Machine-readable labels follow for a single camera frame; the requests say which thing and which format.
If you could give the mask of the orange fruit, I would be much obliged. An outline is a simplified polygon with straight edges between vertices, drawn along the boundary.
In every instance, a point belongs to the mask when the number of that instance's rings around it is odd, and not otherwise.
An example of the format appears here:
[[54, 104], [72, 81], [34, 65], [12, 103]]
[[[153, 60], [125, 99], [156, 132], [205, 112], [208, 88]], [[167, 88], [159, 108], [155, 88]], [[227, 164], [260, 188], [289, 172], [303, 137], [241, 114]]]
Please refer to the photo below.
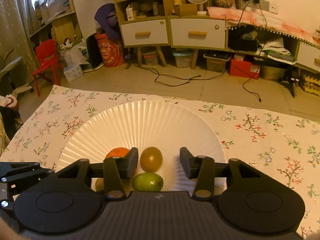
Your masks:
[[110, 152], [108, 152], [105, 159], [106, 158], [113, 158], [113, 157], [123, 158], [129, 153], [129, 151], [130, 150], [128, 148], [124, 148], [124, 147], [114, 148]]

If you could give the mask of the tan longan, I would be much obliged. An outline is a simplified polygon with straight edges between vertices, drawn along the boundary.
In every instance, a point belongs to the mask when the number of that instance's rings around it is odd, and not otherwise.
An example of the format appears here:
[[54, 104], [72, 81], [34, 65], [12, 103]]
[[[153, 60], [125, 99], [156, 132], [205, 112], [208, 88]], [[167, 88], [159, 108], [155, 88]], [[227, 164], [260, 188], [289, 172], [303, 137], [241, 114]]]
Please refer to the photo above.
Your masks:
[[104, 190], [104, 179], [98, 178], [95, 182], [95, 190], [96, 191], [103, 191]]

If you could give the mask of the green tomato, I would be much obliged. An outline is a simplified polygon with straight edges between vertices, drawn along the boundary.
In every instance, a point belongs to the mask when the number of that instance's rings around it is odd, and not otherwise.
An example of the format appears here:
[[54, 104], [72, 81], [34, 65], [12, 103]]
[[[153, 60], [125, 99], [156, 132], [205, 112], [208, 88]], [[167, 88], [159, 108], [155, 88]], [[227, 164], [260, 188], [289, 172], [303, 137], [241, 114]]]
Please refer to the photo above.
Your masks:
[[161, 191], [163, 187], [163, 178], [156, 173], [143, 172], [134, 177], [132, 187], [135, 191]]

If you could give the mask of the brown round fruit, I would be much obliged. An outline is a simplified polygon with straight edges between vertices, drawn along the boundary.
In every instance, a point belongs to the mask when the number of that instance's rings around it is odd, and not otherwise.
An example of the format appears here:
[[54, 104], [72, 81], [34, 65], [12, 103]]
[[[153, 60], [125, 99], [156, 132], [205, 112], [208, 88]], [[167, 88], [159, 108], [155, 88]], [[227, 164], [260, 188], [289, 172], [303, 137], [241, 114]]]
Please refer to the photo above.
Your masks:
[[157, 172], [163, 161], [161, 151], [156, 147], [146, 148], [140, 156], [141, 168], [146, 172]]

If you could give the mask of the white fluted plate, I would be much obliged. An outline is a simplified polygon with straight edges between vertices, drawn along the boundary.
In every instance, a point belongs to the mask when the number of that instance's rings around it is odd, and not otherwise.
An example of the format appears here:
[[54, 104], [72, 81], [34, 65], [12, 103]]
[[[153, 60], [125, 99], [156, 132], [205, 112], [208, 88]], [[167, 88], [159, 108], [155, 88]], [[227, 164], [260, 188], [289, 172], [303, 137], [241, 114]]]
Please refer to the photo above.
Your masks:
[[57, 169], [82, 158], [100, 163], [118, 147], [135, 147], [142, 153], [150, 146], [163, 155], [157, 171], [164, 181], [163, 191], [193, 191], [196, 181], [185, 177], [180, 164], [182, 147], [194, 156], [226, 162], [220, 140], [200, 116], [169, 102], [137, 101], [108, 109], [84, 123], [63, 149]]

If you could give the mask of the floral tablecloth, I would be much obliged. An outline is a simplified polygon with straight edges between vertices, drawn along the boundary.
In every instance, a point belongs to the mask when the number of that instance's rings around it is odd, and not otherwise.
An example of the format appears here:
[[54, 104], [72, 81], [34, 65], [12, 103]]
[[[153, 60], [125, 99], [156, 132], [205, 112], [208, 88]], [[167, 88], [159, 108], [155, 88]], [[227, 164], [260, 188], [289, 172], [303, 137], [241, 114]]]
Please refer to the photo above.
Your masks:
[[[150, 94], [92, 92], [54, 86], [15, 134], [1, 161], [37, 161], [56, 169], [65, 145], [82, 124], [109, 108]], [[167, 98], [202, 117], [216, 132], [226, 158], [239, 158], [303, 198], [299, 233], [319, 239], [319, 124], [262, 109]]]

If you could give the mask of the red storage box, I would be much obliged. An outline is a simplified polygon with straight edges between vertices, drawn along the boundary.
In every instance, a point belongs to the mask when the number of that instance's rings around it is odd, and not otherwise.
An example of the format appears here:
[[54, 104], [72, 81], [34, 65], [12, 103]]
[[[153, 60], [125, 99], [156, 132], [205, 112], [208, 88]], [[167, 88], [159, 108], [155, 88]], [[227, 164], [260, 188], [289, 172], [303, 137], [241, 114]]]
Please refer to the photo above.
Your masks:
[[229, 62], [229, 74], [230, 76], [245, 77], [258, 79], [260, 67], [252, 64], [248, 61], [240, 61], [236, 59], [230, 59]]

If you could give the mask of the clear plastic storage bin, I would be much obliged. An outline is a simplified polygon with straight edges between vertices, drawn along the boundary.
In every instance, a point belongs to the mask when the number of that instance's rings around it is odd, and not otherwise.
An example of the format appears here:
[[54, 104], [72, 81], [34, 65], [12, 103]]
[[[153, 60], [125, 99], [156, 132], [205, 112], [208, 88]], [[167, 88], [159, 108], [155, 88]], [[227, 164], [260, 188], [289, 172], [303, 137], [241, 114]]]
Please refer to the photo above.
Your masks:
[[172, 52], [177, 68], [190, 68], [193, 58], [193, 52], [191, 50], [173, 51]]

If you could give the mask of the orange printed barrel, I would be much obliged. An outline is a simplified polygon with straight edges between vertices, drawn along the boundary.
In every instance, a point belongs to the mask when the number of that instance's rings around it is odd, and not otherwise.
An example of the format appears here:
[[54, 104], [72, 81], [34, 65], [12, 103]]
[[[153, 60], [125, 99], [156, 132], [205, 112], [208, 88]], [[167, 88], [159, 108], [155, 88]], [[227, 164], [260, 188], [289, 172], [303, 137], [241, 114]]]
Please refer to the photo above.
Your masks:
[[122, 40], [110, 40], [106, 33], [96, 34], [103, 64], [107, 68], [117, 67], [125, 63], [124, 46]]

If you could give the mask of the red plastic chair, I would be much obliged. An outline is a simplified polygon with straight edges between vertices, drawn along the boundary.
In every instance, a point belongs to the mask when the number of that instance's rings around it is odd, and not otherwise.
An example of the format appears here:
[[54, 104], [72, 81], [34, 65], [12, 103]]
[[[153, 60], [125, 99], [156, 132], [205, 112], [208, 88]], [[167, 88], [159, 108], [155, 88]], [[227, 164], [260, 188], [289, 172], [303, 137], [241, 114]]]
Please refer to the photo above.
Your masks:
[[60, 85], [60, 79], [57, 75], [57, 68], [63, 69], [63, 66], [59, 64], [59, 59], [57, 55], [57, 47], [54, 39], [49, 39], [42, 42], [36, 47], [36, 56], [40, 64], [39, 68], [31, 73], [35, 83], [35, 90], [37, 96], [40, 96], [39, 85], [37, 83], [37, 77], [40, 77], [47, 82], [51, 83], [52, 80], [44, 75], [44, 72], [51, 70], [54, 76], [54, 81], [56, 85]]

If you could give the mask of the low wooden sideboard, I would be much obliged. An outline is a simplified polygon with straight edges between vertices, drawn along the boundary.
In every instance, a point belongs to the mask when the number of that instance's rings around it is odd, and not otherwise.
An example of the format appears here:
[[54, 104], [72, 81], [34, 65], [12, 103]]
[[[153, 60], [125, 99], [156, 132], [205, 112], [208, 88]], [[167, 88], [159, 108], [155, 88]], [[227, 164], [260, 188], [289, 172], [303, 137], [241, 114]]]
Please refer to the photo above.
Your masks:
[[319, 44], [283, 31], [254, 25], [226, 25], [226, 48], [319, 73]]

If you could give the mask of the grey curtain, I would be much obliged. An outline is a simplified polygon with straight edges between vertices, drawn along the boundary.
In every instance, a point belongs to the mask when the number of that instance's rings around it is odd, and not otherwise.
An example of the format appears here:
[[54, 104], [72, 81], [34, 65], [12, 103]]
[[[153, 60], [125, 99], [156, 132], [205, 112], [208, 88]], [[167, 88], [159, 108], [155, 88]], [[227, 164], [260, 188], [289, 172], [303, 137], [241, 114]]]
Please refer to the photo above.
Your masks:
[[9, 60], [23, 57], [10, 73], [17, 86], [30, 83], [39, 66], [30, 35], [39, 29], [31, 0], [1, 0], [1, 55], [10, 49]]

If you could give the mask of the purple plush toy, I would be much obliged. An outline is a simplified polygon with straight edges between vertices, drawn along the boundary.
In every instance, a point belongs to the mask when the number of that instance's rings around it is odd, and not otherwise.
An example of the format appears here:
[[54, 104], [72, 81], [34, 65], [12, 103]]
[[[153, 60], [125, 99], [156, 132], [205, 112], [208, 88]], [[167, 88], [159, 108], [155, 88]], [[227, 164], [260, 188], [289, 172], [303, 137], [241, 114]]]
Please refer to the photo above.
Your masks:
[[95, 13], [94, 19], [99, 23], [109, 39], [121, 39], [120, 25], [113, 3], [101, 6]]

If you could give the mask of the wooden cabinet with white drawers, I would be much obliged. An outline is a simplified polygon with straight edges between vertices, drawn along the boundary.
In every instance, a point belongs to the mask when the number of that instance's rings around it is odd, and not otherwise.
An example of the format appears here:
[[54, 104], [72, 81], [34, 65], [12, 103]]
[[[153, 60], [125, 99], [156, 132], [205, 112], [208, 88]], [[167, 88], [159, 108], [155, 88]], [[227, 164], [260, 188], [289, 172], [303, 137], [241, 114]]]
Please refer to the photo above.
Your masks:
[[137, 49], [137, 61], [142, 65], [142, 50], [154, 47], [163, 66], [167, 65], [162, 47], [193, 50], [191, 68], [195, 68], [199, 50], [231, 51], [228, 46], [228, 27], [224, 20], [212, 19], [208, 14], [180, 16], [174, 0], [159, 0], [164, 14], [129, 20], [126, 8], [133, 2], [155, 0], [114, 0], [121, 36], [126, 48]]

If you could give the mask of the pink cloth on sideboard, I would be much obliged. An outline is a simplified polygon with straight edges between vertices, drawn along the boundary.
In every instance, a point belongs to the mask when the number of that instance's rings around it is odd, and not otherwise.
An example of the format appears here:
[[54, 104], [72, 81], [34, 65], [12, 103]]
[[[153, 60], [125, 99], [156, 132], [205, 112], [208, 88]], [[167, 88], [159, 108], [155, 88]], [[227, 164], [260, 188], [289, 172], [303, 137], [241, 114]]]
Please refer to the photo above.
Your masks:
[[287, 22], [278, 16], [260, 10], [239, 10], [232, 8], [208, 7], [208, 14], [214, 20], [224, 20], [229, 26], [237, 27], [252, 25], [275, 33], [289, 35], [299, 40], [319, 47], [319, 43], [313, 39], [312, 33], [302, 29], [292, 22]]

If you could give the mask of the wooden bookshelf by window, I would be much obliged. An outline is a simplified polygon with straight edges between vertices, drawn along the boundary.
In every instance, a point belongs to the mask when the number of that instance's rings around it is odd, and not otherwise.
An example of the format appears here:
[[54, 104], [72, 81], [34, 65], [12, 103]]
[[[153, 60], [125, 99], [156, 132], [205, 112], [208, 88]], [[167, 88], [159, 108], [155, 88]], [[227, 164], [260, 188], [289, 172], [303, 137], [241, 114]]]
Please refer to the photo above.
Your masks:
[[82, 39], [73, 0], [32, 0], [39, 28], [30, 34], [34, 46], [54, 39], [57, 45]]

